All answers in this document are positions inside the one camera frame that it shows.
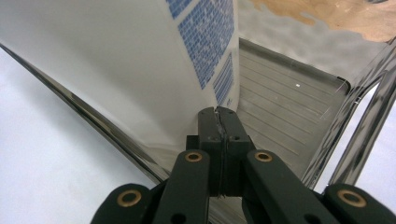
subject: brass screw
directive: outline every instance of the brass screw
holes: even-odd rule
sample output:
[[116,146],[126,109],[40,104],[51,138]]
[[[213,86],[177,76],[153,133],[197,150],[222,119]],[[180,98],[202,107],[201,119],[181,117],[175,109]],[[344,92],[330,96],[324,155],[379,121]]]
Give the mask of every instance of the brass screw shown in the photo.
[[272,160],[272,156],[266,152],[257,152],[254,155],[254,157],[258,161],[271,161]]
[[[128,194],[134,194],[134,198],[131,201],[124,200],[124,197]],[[121,207],[131,207],[139,203],[141,199],[142,199],[142,194],[138,190],[128,189],[119,195],[119,197],[117,198],[117,203]]]
[[202,155],[198,152],[191,152],[186,155],[186,161],[196,162],[202,159]]
[[367,205],[366,200],[361,197],[358,193],[349,189],[340,189],[337,192],[337,196],[344,202],[354,207],[365,207]]

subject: white surface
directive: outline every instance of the white surface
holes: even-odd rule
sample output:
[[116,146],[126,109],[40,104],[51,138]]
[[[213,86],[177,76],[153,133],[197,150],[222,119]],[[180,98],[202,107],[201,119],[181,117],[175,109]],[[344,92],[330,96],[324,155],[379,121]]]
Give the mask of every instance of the white surface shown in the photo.
[[1,0],[0,5],[0,42],[103,114],[161,167],[171,169],[184,136],[196,132],[197,111],[217,105],[212,83],[229,53],[235,71],[229,107],[237,108],[237,24],[216,74],[201,90],[177,29],[180,20],[172,19],[166,1]]
[[89,223],[116,187],[151,181],[0,50],[0,223]]

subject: stainless steel surface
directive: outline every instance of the stainless steel surface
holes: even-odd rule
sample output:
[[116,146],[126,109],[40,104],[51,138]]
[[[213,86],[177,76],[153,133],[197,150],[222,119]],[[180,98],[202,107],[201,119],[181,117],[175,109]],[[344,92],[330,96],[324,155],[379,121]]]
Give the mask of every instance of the stainless steel surface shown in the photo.
[[346,183],[355,185],[364,163],[381,131],[389,111],[396,99],[396,64],[385,75],[368,105],[346,151],[343,154],[330,184]]
[[361,98],[380,80],[381,76],[384,75],[384,71],[391,70],[395,66],[395,40],[396,38],[389,41],[387,47],[359,72],[357,78],[349,80],[352,83],[350,87],[351,91],[320,143],[318,153],[311,161],[311,164],[302,178],[303,183],[309,188],[313,189],[320,179],[326,164],[334,152]]
[[237,114],[256,148],[302,178],[347,98],[343,79],[241,41]]

